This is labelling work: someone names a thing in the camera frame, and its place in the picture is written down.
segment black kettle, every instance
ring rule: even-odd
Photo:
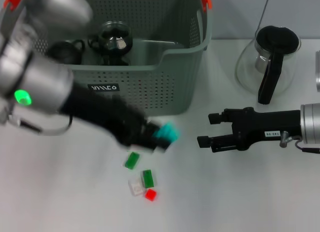
[[[78,49],[76,44],[80,43],[81,48]],[[86,45],[82,40],[75,40],[72,43],[58,42],[53,44],[45,53],[49,58],[54,59],[58,63],[81,65],[82,55],[86,49]]]

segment cable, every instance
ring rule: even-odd
[[[298,139],[298,141],[296,141],[295,142],[295,147],[297,148],[297,149],[300,149],[301,151],[303,150],[303,148],[301,148],[298,144],[299,143],[301,143],[303,140],[302,140],[302,138],[300,137],[300,136],[294,136],[294,137],[292,137],[292,139],[293,140],[296,140],[296,139]]]
[[[42,136],[59,136],[66,133],[72,126],[73,116],[69,115],[69,124],[65,128],[61,129],[52,129],[52,130],[43,130],[40,135]]]
[[[259,21],[258,28],[256,29],[256,32],[255,32],[255,33],[257,33],[257,31],[260,29],[260,26],[261,26],[262,20],[264,19],[265,12],[266,12],[266,10],[267,10],[268,3],[269,3],[269,0],[266,0],[265,5],[264,5],[264,8],[263,8],[262,15],[261,15],[261,18],[260,18],[260,21]]]
[[[59,136],[66,133],[72,126],[73,122],[73,115],[69,116],[69,123],[65,128],[60,129],[43,129],[37,125],[32,124],[31,122],[24,120],[23,118],[18,117],[17,115],[10,114],[9,115],[9,123],[17,128],[26,128],[32,130],[33,132],[37,133],[41,136]]]
[[[320,154],[320,148],[302,148],[302,147],[300,147],[298,144],[303,141],[303,139],[300,136],[294,136],[294,137],[292,137],[292,139],[293,140],[298,139],[298,141],[296,141],[294,145],[297,149],[300,149],[302,152]]]

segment white block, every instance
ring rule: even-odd
[[[144,188],[142,186],[141,179],[129,180],[129,187],[130,187],[131,193],[134,196],[138,196],[144,193]]]

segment green block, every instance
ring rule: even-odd
[[[139,157],[140,157],[139,154],[132,152],[124,166],[128,169],[133,169],[136,163],[138,162]]]
[[[155,186],[154,179],[152,178],[151,170],[143,171],[143,181],[144,181],[145,188],[153,188]]]

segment small plastic block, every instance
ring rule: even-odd
[[[157,196],[157,192],[154,191],[153,189],[148,189],[148,191],[145,193],[145,197],[150,201],[154,201],[156,196]]]
[[[128,169],[133,169],[136,165],[136,163],[139,160],[140,155],[132,152],[128,158],[128,160],[126,161],[126,163],[124,164],[124,166]]]
[[[143,182],[145,188],[153,188],[155,186],[151,170],[143,171]]]
[[[160,128],[153,135],[155,138],[164,138],[170,141],[171,143],[177,141],[179,139],[179,132],[175,129],[175,127],[168,123],[162,128]]]
[[[129,187],[130,187],[131,193],[134,196],[138,196],[144,193],[144,188],[142,187],[142,183],[140,179],[129,180]]]

